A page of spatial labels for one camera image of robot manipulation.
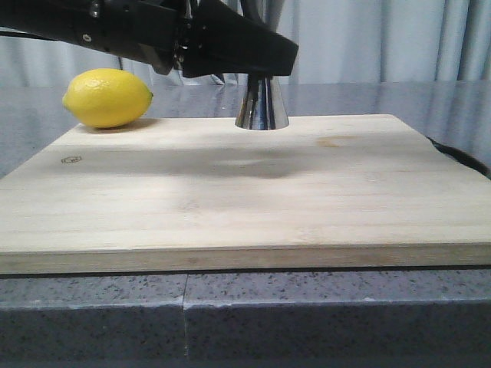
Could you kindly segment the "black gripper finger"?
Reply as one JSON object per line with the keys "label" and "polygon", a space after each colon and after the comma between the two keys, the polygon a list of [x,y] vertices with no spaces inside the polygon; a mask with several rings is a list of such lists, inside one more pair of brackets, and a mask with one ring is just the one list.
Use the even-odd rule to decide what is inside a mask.
{"label": "black gripper finger", "polygon": [[221,1],[201,1],[191,21],[182,73],[288,76],[298,45],[247,19]]}

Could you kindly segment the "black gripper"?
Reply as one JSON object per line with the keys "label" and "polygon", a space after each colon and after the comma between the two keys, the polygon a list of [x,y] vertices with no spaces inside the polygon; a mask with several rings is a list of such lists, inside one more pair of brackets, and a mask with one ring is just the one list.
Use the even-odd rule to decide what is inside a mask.
{"label": "black gripper", "polygon": [[196,1],[3,1],[2,34],[63,41],[149,64],[175,66],[179,33]]}

